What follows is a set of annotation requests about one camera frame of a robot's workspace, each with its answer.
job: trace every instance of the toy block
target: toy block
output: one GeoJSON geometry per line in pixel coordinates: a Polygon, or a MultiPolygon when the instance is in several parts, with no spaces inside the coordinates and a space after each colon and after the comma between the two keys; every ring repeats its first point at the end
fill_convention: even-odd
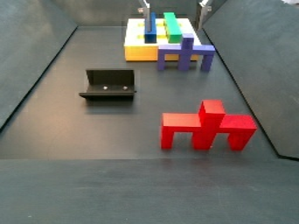
{"type": "Polygon", "coordinates": [[[192,148],[195,150],[208,150],[211,148],[216,134],[216,132],[208,133],[204,130],[194,132],[191,136],[192,148]]]}
{"type": "Polygon", "coordinates": [[[144,42],[147,44],[154,44],[156,43],[156,25],[155,25],[155,13],[151,13],[151,31],[147,31],[146,26],[144,26],[144,42]]]}
{"type": "Polygon", "coordinates": [[[158,70],[164,70],[164,55],[168,54],[179,54],[179,70],[187,71],[190,69],[191,57],[195,53],[203,54],[202,66],[200,69],[203,71],[211,70],[211,62],[214,57],[215,48],[204,46],[199,48],[196,51],[194,50],[194,35],[192,33],[184,33],[182,35],[182,44],[180,46],[174,47],[172,45],[160,45],[158,49],[158,70]]]}
{"type": "MultiPolygon", "coordinates": [[[[178,23],[183,32],[194,34],[194,46],[200,46],[202,42],[192,29],[188,18],[178,18],[178,23]]],[[[158,61],[159,45],[179,46],[180,44],[168,44],[168,39],[164,30],[164,20],[158,18],[156,24],[156,43],[146,43],[146,21],[142,18],[130,18],[126,29],[126,61],[158,61]]],[[[194,54],[191,60],[199,60],[199,55],[194,54]]],[[[166,54],[164,60],[179,60],[179,54],[166,54]]]]}
{"type": "Polygon", "coordinates": [[[198,114],[163,113],[163,127],[172,131],[194,132],[202,128],[198,114]]]}
{"type": "Polygon", "coordinates": [[[210,56],[212,56],[216,51],[214,45],[195,45],[192,50],[195,53],[200,55],[210,55],[210,56]]]}
{"type": "Polygon", "coordinates": [[[162,149],[170,150],[174,147],[174,131],[168,130],[164,126],[162,127],[162,149]]]}
{"type": "Polygon", "coordinates": [[[164,29],[167,32],[168,43],[175,44],[182,42],[182,29],[172,12],[166,12],[163,14],[164,18],[164,29]]]}
{"type": "Polygon", "coordinates": [[[220,100],[204,100],[198,114],[163,113],[162,148],[172,148],[175,132],[192,133],[195,150],[208,150],[218,133],[228,133],[230,148],[242,151],[256,129],[250,115],[226,115],[220,100]]]}
{"type": "Polygon", "coordinates": [[[220,100],[204,100],[200,104],[200,125],[206,131],[218,131],[226,110],[220,100]]]}
{"type": "Polygon", "coordinates": [[[251,115],[226,115],[219,126],[219,133],[255,133],[256,129],[251,115]]]}
{"type": "Polygon", "coordinates": [[[252,137],[252,133],[231,133],[228,135],[228,145],[234,151],[243,151],[250,138],[252,137]]]}

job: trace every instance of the red block structure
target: red block structure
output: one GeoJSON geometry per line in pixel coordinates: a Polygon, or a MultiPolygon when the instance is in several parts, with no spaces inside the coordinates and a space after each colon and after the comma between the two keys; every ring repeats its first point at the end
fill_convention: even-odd
{"type": "Polygon", "coordinates": [[[258,126],[251,115],[227,115],[220,100],[204,100],[198,114],[163,113],[162,149],[174,145],[175,132],[191,132],[195,150],[208,150],[219,133],[228,133],[228,145],[242,151],[258,126]]]}

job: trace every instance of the yellow block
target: yellow block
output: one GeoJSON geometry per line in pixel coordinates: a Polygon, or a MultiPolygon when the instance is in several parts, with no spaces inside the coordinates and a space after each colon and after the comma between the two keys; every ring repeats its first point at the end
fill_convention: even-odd
{"type": "MultiPolygon", "coordinates": [[[[202,44],[198,35],[192,29],[192,25],[188,18],[178,18],[179,25],[182,27],[182,33],[192,33],[194,44],[199,46],[202,44]]],[[[158,46],[168,45],[168,39],[164,30],[164,20],[158,18],[156,24],[156,42],[155,44],[146,44],[144,40],[144,20],[142,18],[130,18],[126,28],[126,60],[127,61],[158,61],[158,46]]],[[[166,60],[178,60],[178,55],[166,55],[166,60]]],[[[191,60],[198,60],[199,55],[192,55],[191,60]]]]}

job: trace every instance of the gray wall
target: gray wall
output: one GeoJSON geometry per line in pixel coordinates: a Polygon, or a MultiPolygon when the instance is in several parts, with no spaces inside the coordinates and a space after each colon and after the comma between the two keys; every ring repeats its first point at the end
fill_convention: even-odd
{"type": "Polygon", "coordinates": [[[0,128],[76,24],[49,0],[0,0],[0,128]]]}
{"type": "Polygon", "coordinates": [[[299,10],[280,0],[228,0],[204,25],[283,156],[299,158],[299,10]]]}
{"type": "MultiPolygon", "coordinates": [[[[138,0],[52,0],[79,25],[120,26],[127,25],[131,17],[138,15],[140,8],[138,0]]],[[[214,0],[216,10],[227,0],[214,0]]],[[[174,11],[178,17],[195,19],[196,0],[148,0],[152,11],[162,15],[166,11],[174,11]]]]}

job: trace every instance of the blue block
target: blue block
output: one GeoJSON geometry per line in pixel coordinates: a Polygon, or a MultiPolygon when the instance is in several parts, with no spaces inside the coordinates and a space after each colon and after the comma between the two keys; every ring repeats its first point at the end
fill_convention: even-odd
{"type": "Polygon", "coordinates": [[[144,42],[147,44],[156,43],[156,25],[155,25],[155,13],[151,13],[151,31],[146,29],[146,20],[144,20],[144,42]]]}

